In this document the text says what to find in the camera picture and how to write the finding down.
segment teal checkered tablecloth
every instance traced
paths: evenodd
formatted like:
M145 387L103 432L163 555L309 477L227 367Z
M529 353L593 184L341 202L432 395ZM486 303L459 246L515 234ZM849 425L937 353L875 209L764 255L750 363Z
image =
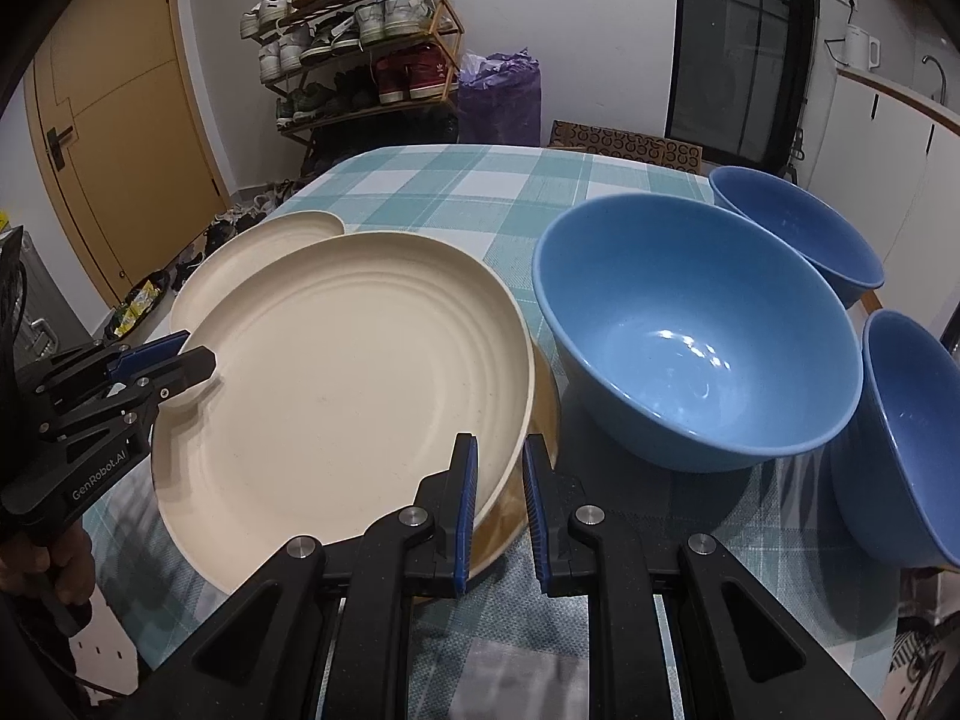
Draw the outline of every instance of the teal checkered tablecloth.
M531 284L536 239L575 203L623 191L712 202L702 177L568 151L510 146L381 148L334 167L278 214L331 211L354 230L414 230L490 265L533 336L565 376ZM733 474L679 474L626 456L574 399L563 399L563 447L589 445L596 483L614 476L624 511L666 536L714 533L867 693L889 668L898 576L853 543L829 469L814 454ZM584 479L590 493L592 481ZM107 603L156 666L223 597L176 550L141 464L85 517ZM412 718L586 717L587 609L539 594L527 536L458 602L416 613Z

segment patterned doormat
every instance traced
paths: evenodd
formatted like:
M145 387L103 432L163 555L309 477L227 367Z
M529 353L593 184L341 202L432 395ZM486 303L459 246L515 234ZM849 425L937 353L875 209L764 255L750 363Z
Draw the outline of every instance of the patterned doormat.
M645 162L647 165L673 167L673 170L692 172L695 175L700 174L704 153L699 146L672 141L669 138L559 121L553 122L550 146L630 159L634 162Z

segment blue bowl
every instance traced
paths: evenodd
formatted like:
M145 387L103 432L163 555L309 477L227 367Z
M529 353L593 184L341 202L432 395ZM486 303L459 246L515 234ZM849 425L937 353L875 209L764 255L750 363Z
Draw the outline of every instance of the blue bowl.
M870 244L808 191L748 167L717 167L710 186L721 208L745 215L805 256L844 308L883 286L883 264Z
M642 458L742 469L840 432L856 333L827 282L740 215L663 194L591 200L536 244L536 300L589 413Z
M827 447L840 514L881 562L960 566L960 368L896 311L867 320L863 367L856 415Z

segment white wall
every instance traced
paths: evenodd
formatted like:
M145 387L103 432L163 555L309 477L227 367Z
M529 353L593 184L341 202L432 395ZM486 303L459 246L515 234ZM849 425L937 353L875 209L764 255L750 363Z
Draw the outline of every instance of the white wall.
M923 57L928 54L940 60L947 74L947 108L954 113L960 113L960 52L930 9L918 5L917 52L912 87L927 97L933 95L939 103L943 81L933 62L923 64Z
M218 130L211 140L222 140L239 187L295 175L304 156L277 135L258 46L239 39L240 15L256 1L190 0L206 87L198 98L208 95ZM677 0L453 1L469 50L529 47L541 62L544 138L553 119L664 133Z
M0 208L30 233L54 282L91 333L107 317L107 304L83 270L50 204L27 128L23 81L0 118Z
M227 148L224 147L223 139L220 137L217 119L213 114L210 97L206 91L203 64L200 63L200 49L197 46L197 30L193 25L192 2L190 0L176 0L176 10L179 15L179 29L181 30L181 36L184 38L184 56L190 74L190 82L193 84L194 98L197 100L197 108L200 110L200 120L206 132L206 139L210 144L210 151L213 152L213 159L220 171L220 177L224 180L224 186L227 188L227 194L233 194L238 189L236 176L233 174L233 165L230 163Z
M881 64L878 76L910 86L916 60L916 9L909 0L858 0L853 23L880 38ZM826 38L842 38L846 33L850 8L837 0L820 0L820 26L814 41L814 65L810 76L808 106L803 115L803 148L806 159L797 164L800 186L808 186L820 146L827 130L833 89L836 85L834 61L824 45ZM843 58L843 44L832 44L834 55Z

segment bowl rim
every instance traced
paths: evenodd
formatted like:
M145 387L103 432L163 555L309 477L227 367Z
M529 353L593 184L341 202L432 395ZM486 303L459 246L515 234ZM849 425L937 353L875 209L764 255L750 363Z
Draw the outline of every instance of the bowl rim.
M746 446L738 445L733 442L720 442L720 440L708 439L702 433L699 433L695 430L692 430L688 427L680 425L678 422L675 422L672 419L664 418L663 416L657 415L652 410L647 408L640 401L635 400L630 395L627 395L622 389L619 389L618 386L615 386L612 381L608 379L607 376L603 375L590 364L590 362L584 357L584 354L579 350L579 347L576 343L573 343L573 339L568 336L568 334L563 330L563 327L560 326L560 322L557 319L557 316L554 314L553 309L550 307L550 302L546 298L544 291L544 284L541 279L541 257L544 253L544 242L548 240L553 230L557 227L558 224L569 215L574 215L576 213L581 213L582 209L589 207L590 204L595 202L610 202L613 200L621 199L637 199L642 197L642 199L656 199L667 201L670 204L679 204L679 203L693 203L695 206L699 206L704 209L704 211L695 211L694 213L717 213L727 215L727 220L731 221L733 224L741 224L754 228L755 230L760 231L760 234L767 236L770 240L774 242L775 247L780 247L781 250L788 254L790 257L795 257L797 262L800 263L802 268L808 269L808 272L812 274L819 282L822 284L823 289L826 290L830 297L835 301L837 309L843 314L844 319L846 319L847 327L850 329L851 341L854 346L859 346L859 341L856 336L856 330L853 329L853 323L851 322L850 316L847 314L846 310L843 308L843 304L840 302L840 298L837 298L836 293L834 293L833 288L827 284L827 280L824 279L822 274L817 271L817 269L808 262L808 260L800 255L800 252L795 250L794 247L791 247L787 242L781 240L781 238L776 237L772 232L770 232L766 227L763 227L760 224L757 224L751 218L746 217L745 215L734 213L729 211L726 208L721 208L717 205L709 203L709 201L694 200L689 199L688 197L674 196L673 194L661 194L655 193L654 191L635 191L634 193L619 193L619 194L607 194L606 196L594 197L594 199L585 200L580 202L571 208L566 209L562 214L558 215L555 220L551 221L544 232L539 237L539 240L536 241L536 247L534 248L534 257L533 257L533 282L534 282L534 295L536 295L536 302L541 308L541 312L544 314L547 325L550 327L551 332L556 338L563 343L563 346L568 350L568 352L576 359L579 365L582 365L590 376L593 377L601 386L603 386L606 391L612 394L617 398L621 403L629 406L631 409L637 410L645 418L653 421L656 424L662 425L670 431L689 439L696 440L702 445L712 447L713 449L718 449L724 452L731 452L733 454L742 455L746 457L752 457L757 459L771 460L774 458L780 457L792 457L795 455L802 455L805 452L811 452L815 449L820 448L825 445L831 439L836 437L840 431L842 431L850 420L853 418L853 414L856 412L856 407L859 405L860 396L863 391L863 359L860 354L856 354L856 360L858 362L857 366L857 382L856 382L856 396L853 396L851 403L848 404L847 409L844 411L843 418L839 419L832 427L824 431L822 435L816 437L816 439L807 440L806 442L795 443L795 445L786 445L786 446Z
M894 311L893 309L884 308L879 311L875 311L870 314L870 317L867 317L867 322L863 325L863 370L864 370L864 386L868 386L870 389L870 395L877 404L877 413L880 415L880 424L883 426L883 437L886 440L887 446L890 448L890 453L896 460L896 470L899 471L901 480L904 482L904 489L907 491L907 494L910 497L910 501L913 504L914 509L917 511L917 514L920 514L920 521L923 522L923 525L926 527L930 538L933 543L936 545L937 549L944 556L944 560L954 566L960 566L960 560L958 560L957 555L952 552L952 550L947 549L947 546L944 544L944 541L936 529L930 523L929 517L926 515L926 512L923 510L923 507L920 505L920 501L917 500L917 495L914 493L913 487L910 484L910 480L907 478L906 471L904 470L904 458L899 453L899 448L896 446L896 440L894 439L894 432L890 427L890 420L887 418L887 410L883 405L883 400L880 397L880 388L877 386L877 375L874 372L874 361L872 360L871 354L871 336L875 332L874 328L877 325L877 322L888 323L888 322L900 322L906 324L911 328L911 331L919 330L919 337L927 336L930 341L933 341L935 346L939 348L943 353L943 357L946 358L948 363L947 367L955 367L956 363L953 361L953 358L950 357L947 349L942 346L942 344L936 340L932 335L930 335L928 329L923 327L920 322L917 322L911 317L907 317L906 314L901 314L899 311Z
M741 210L740 206L738 206L735 202L733 202L726 194L723 193L723 191L720 191L717 188L716 182L713 180L713 174L715 172L718 172L719 170L721 172L721 175L729 172L758 173L759 175L762 175L764 177L764 180L774 179L774 181L779 181L781 183L784 183L787 186L789 186L792 190L799 191L801 194L805 194L807 197L814 200L817 204L819 204L822 208L824 208L824 210L827 211L827 215L830 215L831 217L836 218L837 220L840 221L840 223L842 223L843 226L846 226L846 228L850 229L851 232L853 232L853 234L856 235L856 237L858 237L858 239L860 239L861 242L863 242L863 245L867 247L867 251L870 251L870 254L874 255L874 264L876 264L877 269L880 270L880 281L861 281L860 279L853 278L853 276L842 274L841 272L836 271L835 269L832 269L829 265L824 265L819 260L814 259L809 254L803 251L800 251L798 248L796 247L792 247L792 248L795 248L795 250L800 252L800 254L803 255L803 257L808 259L813 265L817 266L819 269L822 269L822 271L827 271L828 274L836 276L837 278L841 278L844 281L847 281L848 283L853 284L857 288L860 288L863 290L878 290L880 289L880 287L882 287L886 283L886 280L887 280L886 274L883 272L883 263L882 261L880 261L880 255L878 255L877 252L874 251L874 248L869 244L867 239L860 234L860 231L856 227L854 227L851 223L849 223L848 220L846 220L846 218L844 218L844 216L840 214L836 209L830 207L824 201L822 201L822 199L816 196L816 194L811 194L806 189L803 189L803 187L799 187L796 184L791 183L790 181L786 181L782 179L781 177L772 175L771 173L768 173L768 172L764 172L763 170L754 170L752 167L741 167L738 165L721 165L720 167L714 167L714 169L710 171L710 175L707 177L707 180L709 180L710 182L710 189L713 189L714 193L717 193L719 196L723 197L725 202L728 202L729 204L731 204L731 207L736 208L736 210L738 210L739 213L741 213L742 215L744 215L744 217L748 218L750 221L753 221L756 224L760 224L760 223L754 220L745 211Z

